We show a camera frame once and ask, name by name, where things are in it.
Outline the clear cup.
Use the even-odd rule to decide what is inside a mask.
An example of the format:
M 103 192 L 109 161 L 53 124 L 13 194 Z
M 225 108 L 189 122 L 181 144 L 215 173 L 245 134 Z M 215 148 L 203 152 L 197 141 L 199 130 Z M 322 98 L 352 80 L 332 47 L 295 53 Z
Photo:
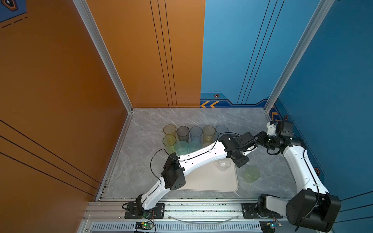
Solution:
M 230 158 L 225 158 L 225 159 L 221 159 L 218 161 L 218 169 L 221 171 L 221 172 L 225 172 L 227 171 L 231 166 L 231 159 Z

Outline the yellow tinted cup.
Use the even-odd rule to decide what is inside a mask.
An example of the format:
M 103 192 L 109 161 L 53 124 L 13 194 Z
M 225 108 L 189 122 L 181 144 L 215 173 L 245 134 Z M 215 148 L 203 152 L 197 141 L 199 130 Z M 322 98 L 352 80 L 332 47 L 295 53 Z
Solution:
M 206 125 L 203 128 L 203 143 L 212 143 L 214 141 L 215 133 L 215 127 Z

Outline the light green cup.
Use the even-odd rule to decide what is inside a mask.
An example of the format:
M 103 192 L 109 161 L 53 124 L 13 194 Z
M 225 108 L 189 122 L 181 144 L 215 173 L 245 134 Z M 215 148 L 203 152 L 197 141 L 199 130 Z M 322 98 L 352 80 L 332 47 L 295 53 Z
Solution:
M 243 180 L 246 183 L 253 183 L 260 178 L 260 171 L 257 167 L 248 166 L 245 170 Z

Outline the teal textured cup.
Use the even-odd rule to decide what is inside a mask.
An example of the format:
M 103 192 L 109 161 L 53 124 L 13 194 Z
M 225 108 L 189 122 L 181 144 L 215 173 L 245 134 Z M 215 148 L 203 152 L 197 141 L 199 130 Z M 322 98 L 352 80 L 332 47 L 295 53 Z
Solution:
M 175 150 L 176 150 L 177 156 L 189 154 L 188 143 L 183 140 L 178 141 L 175 144 Z
M 196 152 L 198 150 L 200 150 L 202 148 L 202 145 L 200 143 L 200 141 L 191 141 L 188 145 L 188 149 L 190 152 Z

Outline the green tinted cup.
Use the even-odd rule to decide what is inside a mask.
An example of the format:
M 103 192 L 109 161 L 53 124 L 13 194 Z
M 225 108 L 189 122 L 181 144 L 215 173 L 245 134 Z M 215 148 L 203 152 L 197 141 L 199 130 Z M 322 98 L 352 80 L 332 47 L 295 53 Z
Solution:
M 176 153 L 175 145 L 176 145 L 177 141 L 176 141 L 176 137 L 174 135 L 164 136 L 162 142 L 163 142 L 165 150 L 168 154 Z

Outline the teal textured cup front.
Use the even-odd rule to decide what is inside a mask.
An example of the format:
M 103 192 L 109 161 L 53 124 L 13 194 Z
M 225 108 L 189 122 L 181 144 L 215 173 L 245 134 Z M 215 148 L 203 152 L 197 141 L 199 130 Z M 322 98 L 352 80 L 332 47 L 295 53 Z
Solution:
M 202 145 L 200 143 L 200 141 L 191 141 L 188 145 L 188 149 L 190 152 L 196 152 L 198 150 L 200 150 L 202 148 Z

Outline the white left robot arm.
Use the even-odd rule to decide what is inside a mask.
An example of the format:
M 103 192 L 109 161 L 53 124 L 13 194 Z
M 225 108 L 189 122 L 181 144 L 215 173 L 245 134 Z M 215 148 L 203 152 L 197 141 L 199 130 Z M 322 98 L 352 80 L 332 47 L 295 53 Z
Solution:
M 240 168 L 249 162 L 248 154 L 256 150 L 258 141 L 250 132 L 243 135 L 224 133 L 211 145 L 186 155 L 172 153 L 163 166 L 156 184 L 136 199 L 138 215 L 151 210 L 171 190 L 186 184 L 185 177 L 211 162 L 230 158 Z

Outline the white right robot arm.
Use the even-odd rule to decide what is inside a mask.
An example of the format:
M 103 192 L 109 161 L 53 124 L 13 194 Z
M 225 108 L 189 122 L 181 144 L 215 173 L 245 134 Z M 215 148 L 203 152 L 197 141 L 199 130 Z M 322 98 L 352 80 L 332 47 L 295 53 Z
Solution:
M 258 134 L 259 145 L 267 154 L 281 154 L 285 158 L 297 187 L 297 194 L 291 199 L 261 194 L 256 205 L 260 217 L 279 214 L 290 224 L 328 233 L 341 209 L 339 197 L 331 195 L 319 179 L 309 160 L 303 140 L 293 133 L 290 121 L 270 121 L 267 131 Z

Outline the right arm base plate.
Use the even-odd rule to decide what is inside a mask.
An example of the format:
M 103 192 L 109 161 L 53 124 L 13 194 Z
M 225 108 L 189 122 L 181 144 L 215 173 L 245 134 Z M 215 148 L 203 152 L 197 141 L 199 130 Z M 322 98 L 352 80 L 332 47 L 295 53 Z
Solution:
M 259 210 L 256 203 L 242 203 L 241 204 L 243 218 L 283 218 L 282 215 L 272 212 Z

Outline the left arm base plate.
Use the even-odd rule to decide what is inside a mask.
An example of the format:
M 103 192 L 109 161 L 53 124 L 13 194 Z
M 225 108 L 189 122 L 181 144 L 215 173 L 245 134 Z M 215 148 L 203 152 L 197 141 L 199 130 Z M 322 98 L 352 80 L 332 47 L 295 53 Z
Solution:
M 142 207 L 137 207 L 136 203 L 125 203 L 122 205 L 125 219 L 163 219 L 165 213 L 165 204 L 157 203 L 151 210 L 144 210 Z

